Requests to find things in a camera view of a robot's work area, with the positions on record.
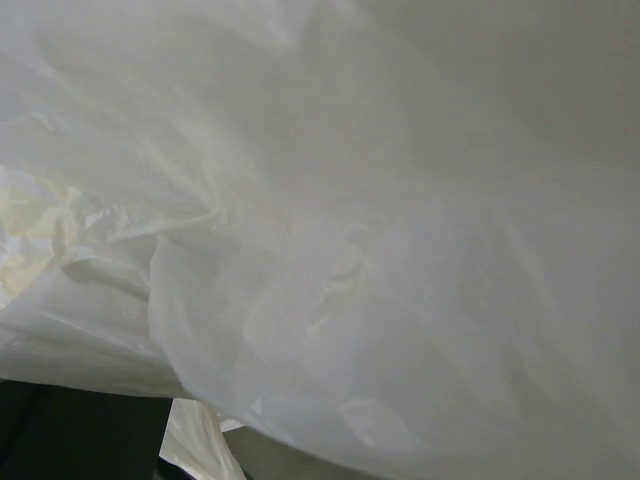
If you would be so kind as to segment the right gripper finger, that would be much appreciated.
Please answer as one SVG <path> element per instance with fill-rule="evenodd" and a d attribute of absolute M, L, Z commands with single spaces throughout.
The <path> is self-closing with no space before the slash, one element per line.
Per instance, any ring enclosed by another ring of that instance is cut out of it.
<path fill-rule="evenodd" d="M 151 479 L 172 400 L 1 382 L 1 478 Z"/>

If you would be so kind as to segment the white plastic bag with fruit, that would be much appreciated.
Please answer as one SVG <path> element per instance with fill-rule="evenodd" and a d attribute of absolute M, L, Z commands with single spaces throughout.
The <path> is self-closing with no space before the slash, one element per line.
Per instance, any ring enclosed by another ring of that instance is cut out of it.
<path fill-rule="evenodd" d="M 5 1 L 1 374 L 389 479 L 639 475 L 635 1 Z"/>

